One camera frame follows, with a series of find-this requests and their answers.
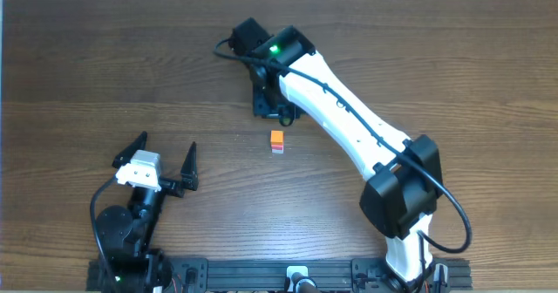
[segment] white plastic part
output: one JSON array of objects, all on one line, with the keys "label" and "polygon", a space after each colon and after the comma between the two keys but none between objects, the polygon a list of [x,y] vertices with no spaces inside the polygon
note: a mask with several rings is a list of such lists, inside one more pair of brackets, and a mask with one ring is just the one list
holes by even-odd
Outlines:
[{"label": "white plastic part", "polygon": [[294,292],[293,288],[293,275],[295,273],[299,273],[303,276],[308,276],[308,267],[306,266],[288,266],[287,267],[287,277],[290,279],[289,282],[289,289],[287,290],[287,292]]},{"label": "white plastic part", "polygon": [[150,188],[155,192],[161,190],[159,185],[160,155],[145,150],[138,150],[116,173],[120,185],[130,184],[132,187]]},{"label": "white plastic part", "polygon": [[[409,137],[381,120],[360,99],[339,81],[331,71],[322,55],[305,54],[290,65],[295,70],[304,72],[328,84],[341,95],[358,114],[384,138],[392,147],[402,152],[405,150],[403,140]],[[307,112],[350,156],[365,181],[375,174],[373,167],[378,162],[387,165],[395,158],[385,147],[364,128],[352,113],[339,107],[337,99],[323,88],[292,72],[279,77],[282,94],[295,105]]]},{"label": "white plastic part", "polygon": [[[428,225],[432,215],[422,215],[415,225],[409,229],[409,235],[401,240],[398,237],[386,237],[387,254],[385,260],[388,266],[402,279],[409,282],[422,274],[422,257],[420,256],[420,241],[417,232],[423,231],[428,235]],[[426,267],[432,262],[432,254],[428,251],[428,242],[424,241],[424,255]]]}]

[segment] wooden tabletop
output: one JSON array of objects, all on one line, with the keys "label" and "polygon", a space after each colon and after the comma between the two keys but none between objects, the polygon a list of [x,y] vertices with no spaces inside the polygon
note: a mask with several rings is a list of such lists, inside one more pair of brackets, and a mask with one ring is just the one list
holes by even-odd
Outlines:
[{"label": "wooden tabletop", "polygon": [[[475,288],[558,288],[557,0],[5,0],[2,289],[85,287],[91,196],[141,131],[168,176],[199,144],[200,188],[167,200],[153,240],[169,255],[384,255],[345,152],[306,116],[272,155],[282,127],[253,117],[246,68],[211,54],[248,17],[295,25],[375,113],[437,142]],[[464,237],[444,199],[431,228]]]}]

